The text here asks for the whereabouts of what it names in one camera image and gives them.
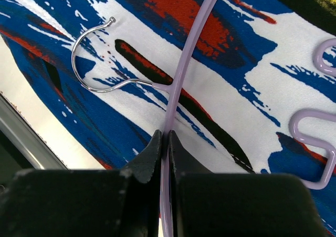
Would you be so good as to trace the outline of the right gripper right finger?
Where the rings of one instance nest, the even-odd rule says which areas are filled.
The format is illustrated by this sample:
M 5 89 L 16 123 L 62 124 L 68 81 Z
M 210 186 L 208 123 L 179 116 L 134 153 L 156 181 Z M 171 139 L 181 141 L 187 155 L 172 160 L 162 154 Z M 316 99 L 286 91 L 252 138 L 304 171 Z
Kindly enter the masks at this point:
M 288 174 L 213 173 L 169 134 L 175 236 L 326 236 L 302 182 Z

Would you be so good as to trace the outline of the blue patterned trousers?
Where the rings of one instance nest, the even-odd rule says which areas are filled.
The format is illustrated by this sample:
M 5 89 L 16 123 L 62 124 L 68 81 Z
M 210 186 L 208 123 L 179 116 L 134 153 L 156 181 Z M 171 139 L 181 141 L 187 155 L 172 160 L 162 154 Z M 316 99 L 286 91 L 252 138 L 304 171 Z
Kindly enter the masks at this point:
M 96 88 L 129 78 L 169 84 L 202 2 L 1 0 L 1 37 L 16 63 L 1 70 L 1 93 L 66 167 L 121 167 L 163 127 L 169 96 L 139 84 L 90 92 L 71 49 L 112 16 L 78 48 L 81 79 Z M 334 37 L 335 0 L 217 0 L 177 106 L 183 145 L 214 172 L 317 181 L 327 155 L 298 142 L 288 123 L 303 108 L 335 111 L 335 77 L 312 61 Z

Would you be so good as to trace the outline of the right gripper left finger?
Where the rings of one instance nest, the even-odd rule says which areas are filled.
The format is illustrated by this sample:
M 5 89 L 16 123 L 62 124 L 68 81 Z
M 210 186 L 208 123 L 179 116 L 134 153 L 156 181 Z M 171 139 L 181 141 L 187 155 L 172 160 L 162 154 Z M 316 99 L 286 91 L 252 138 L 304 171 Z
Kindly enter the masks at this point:
M 162 134 L 123 168 L 17 172 L 1 236 L 157 236 Z

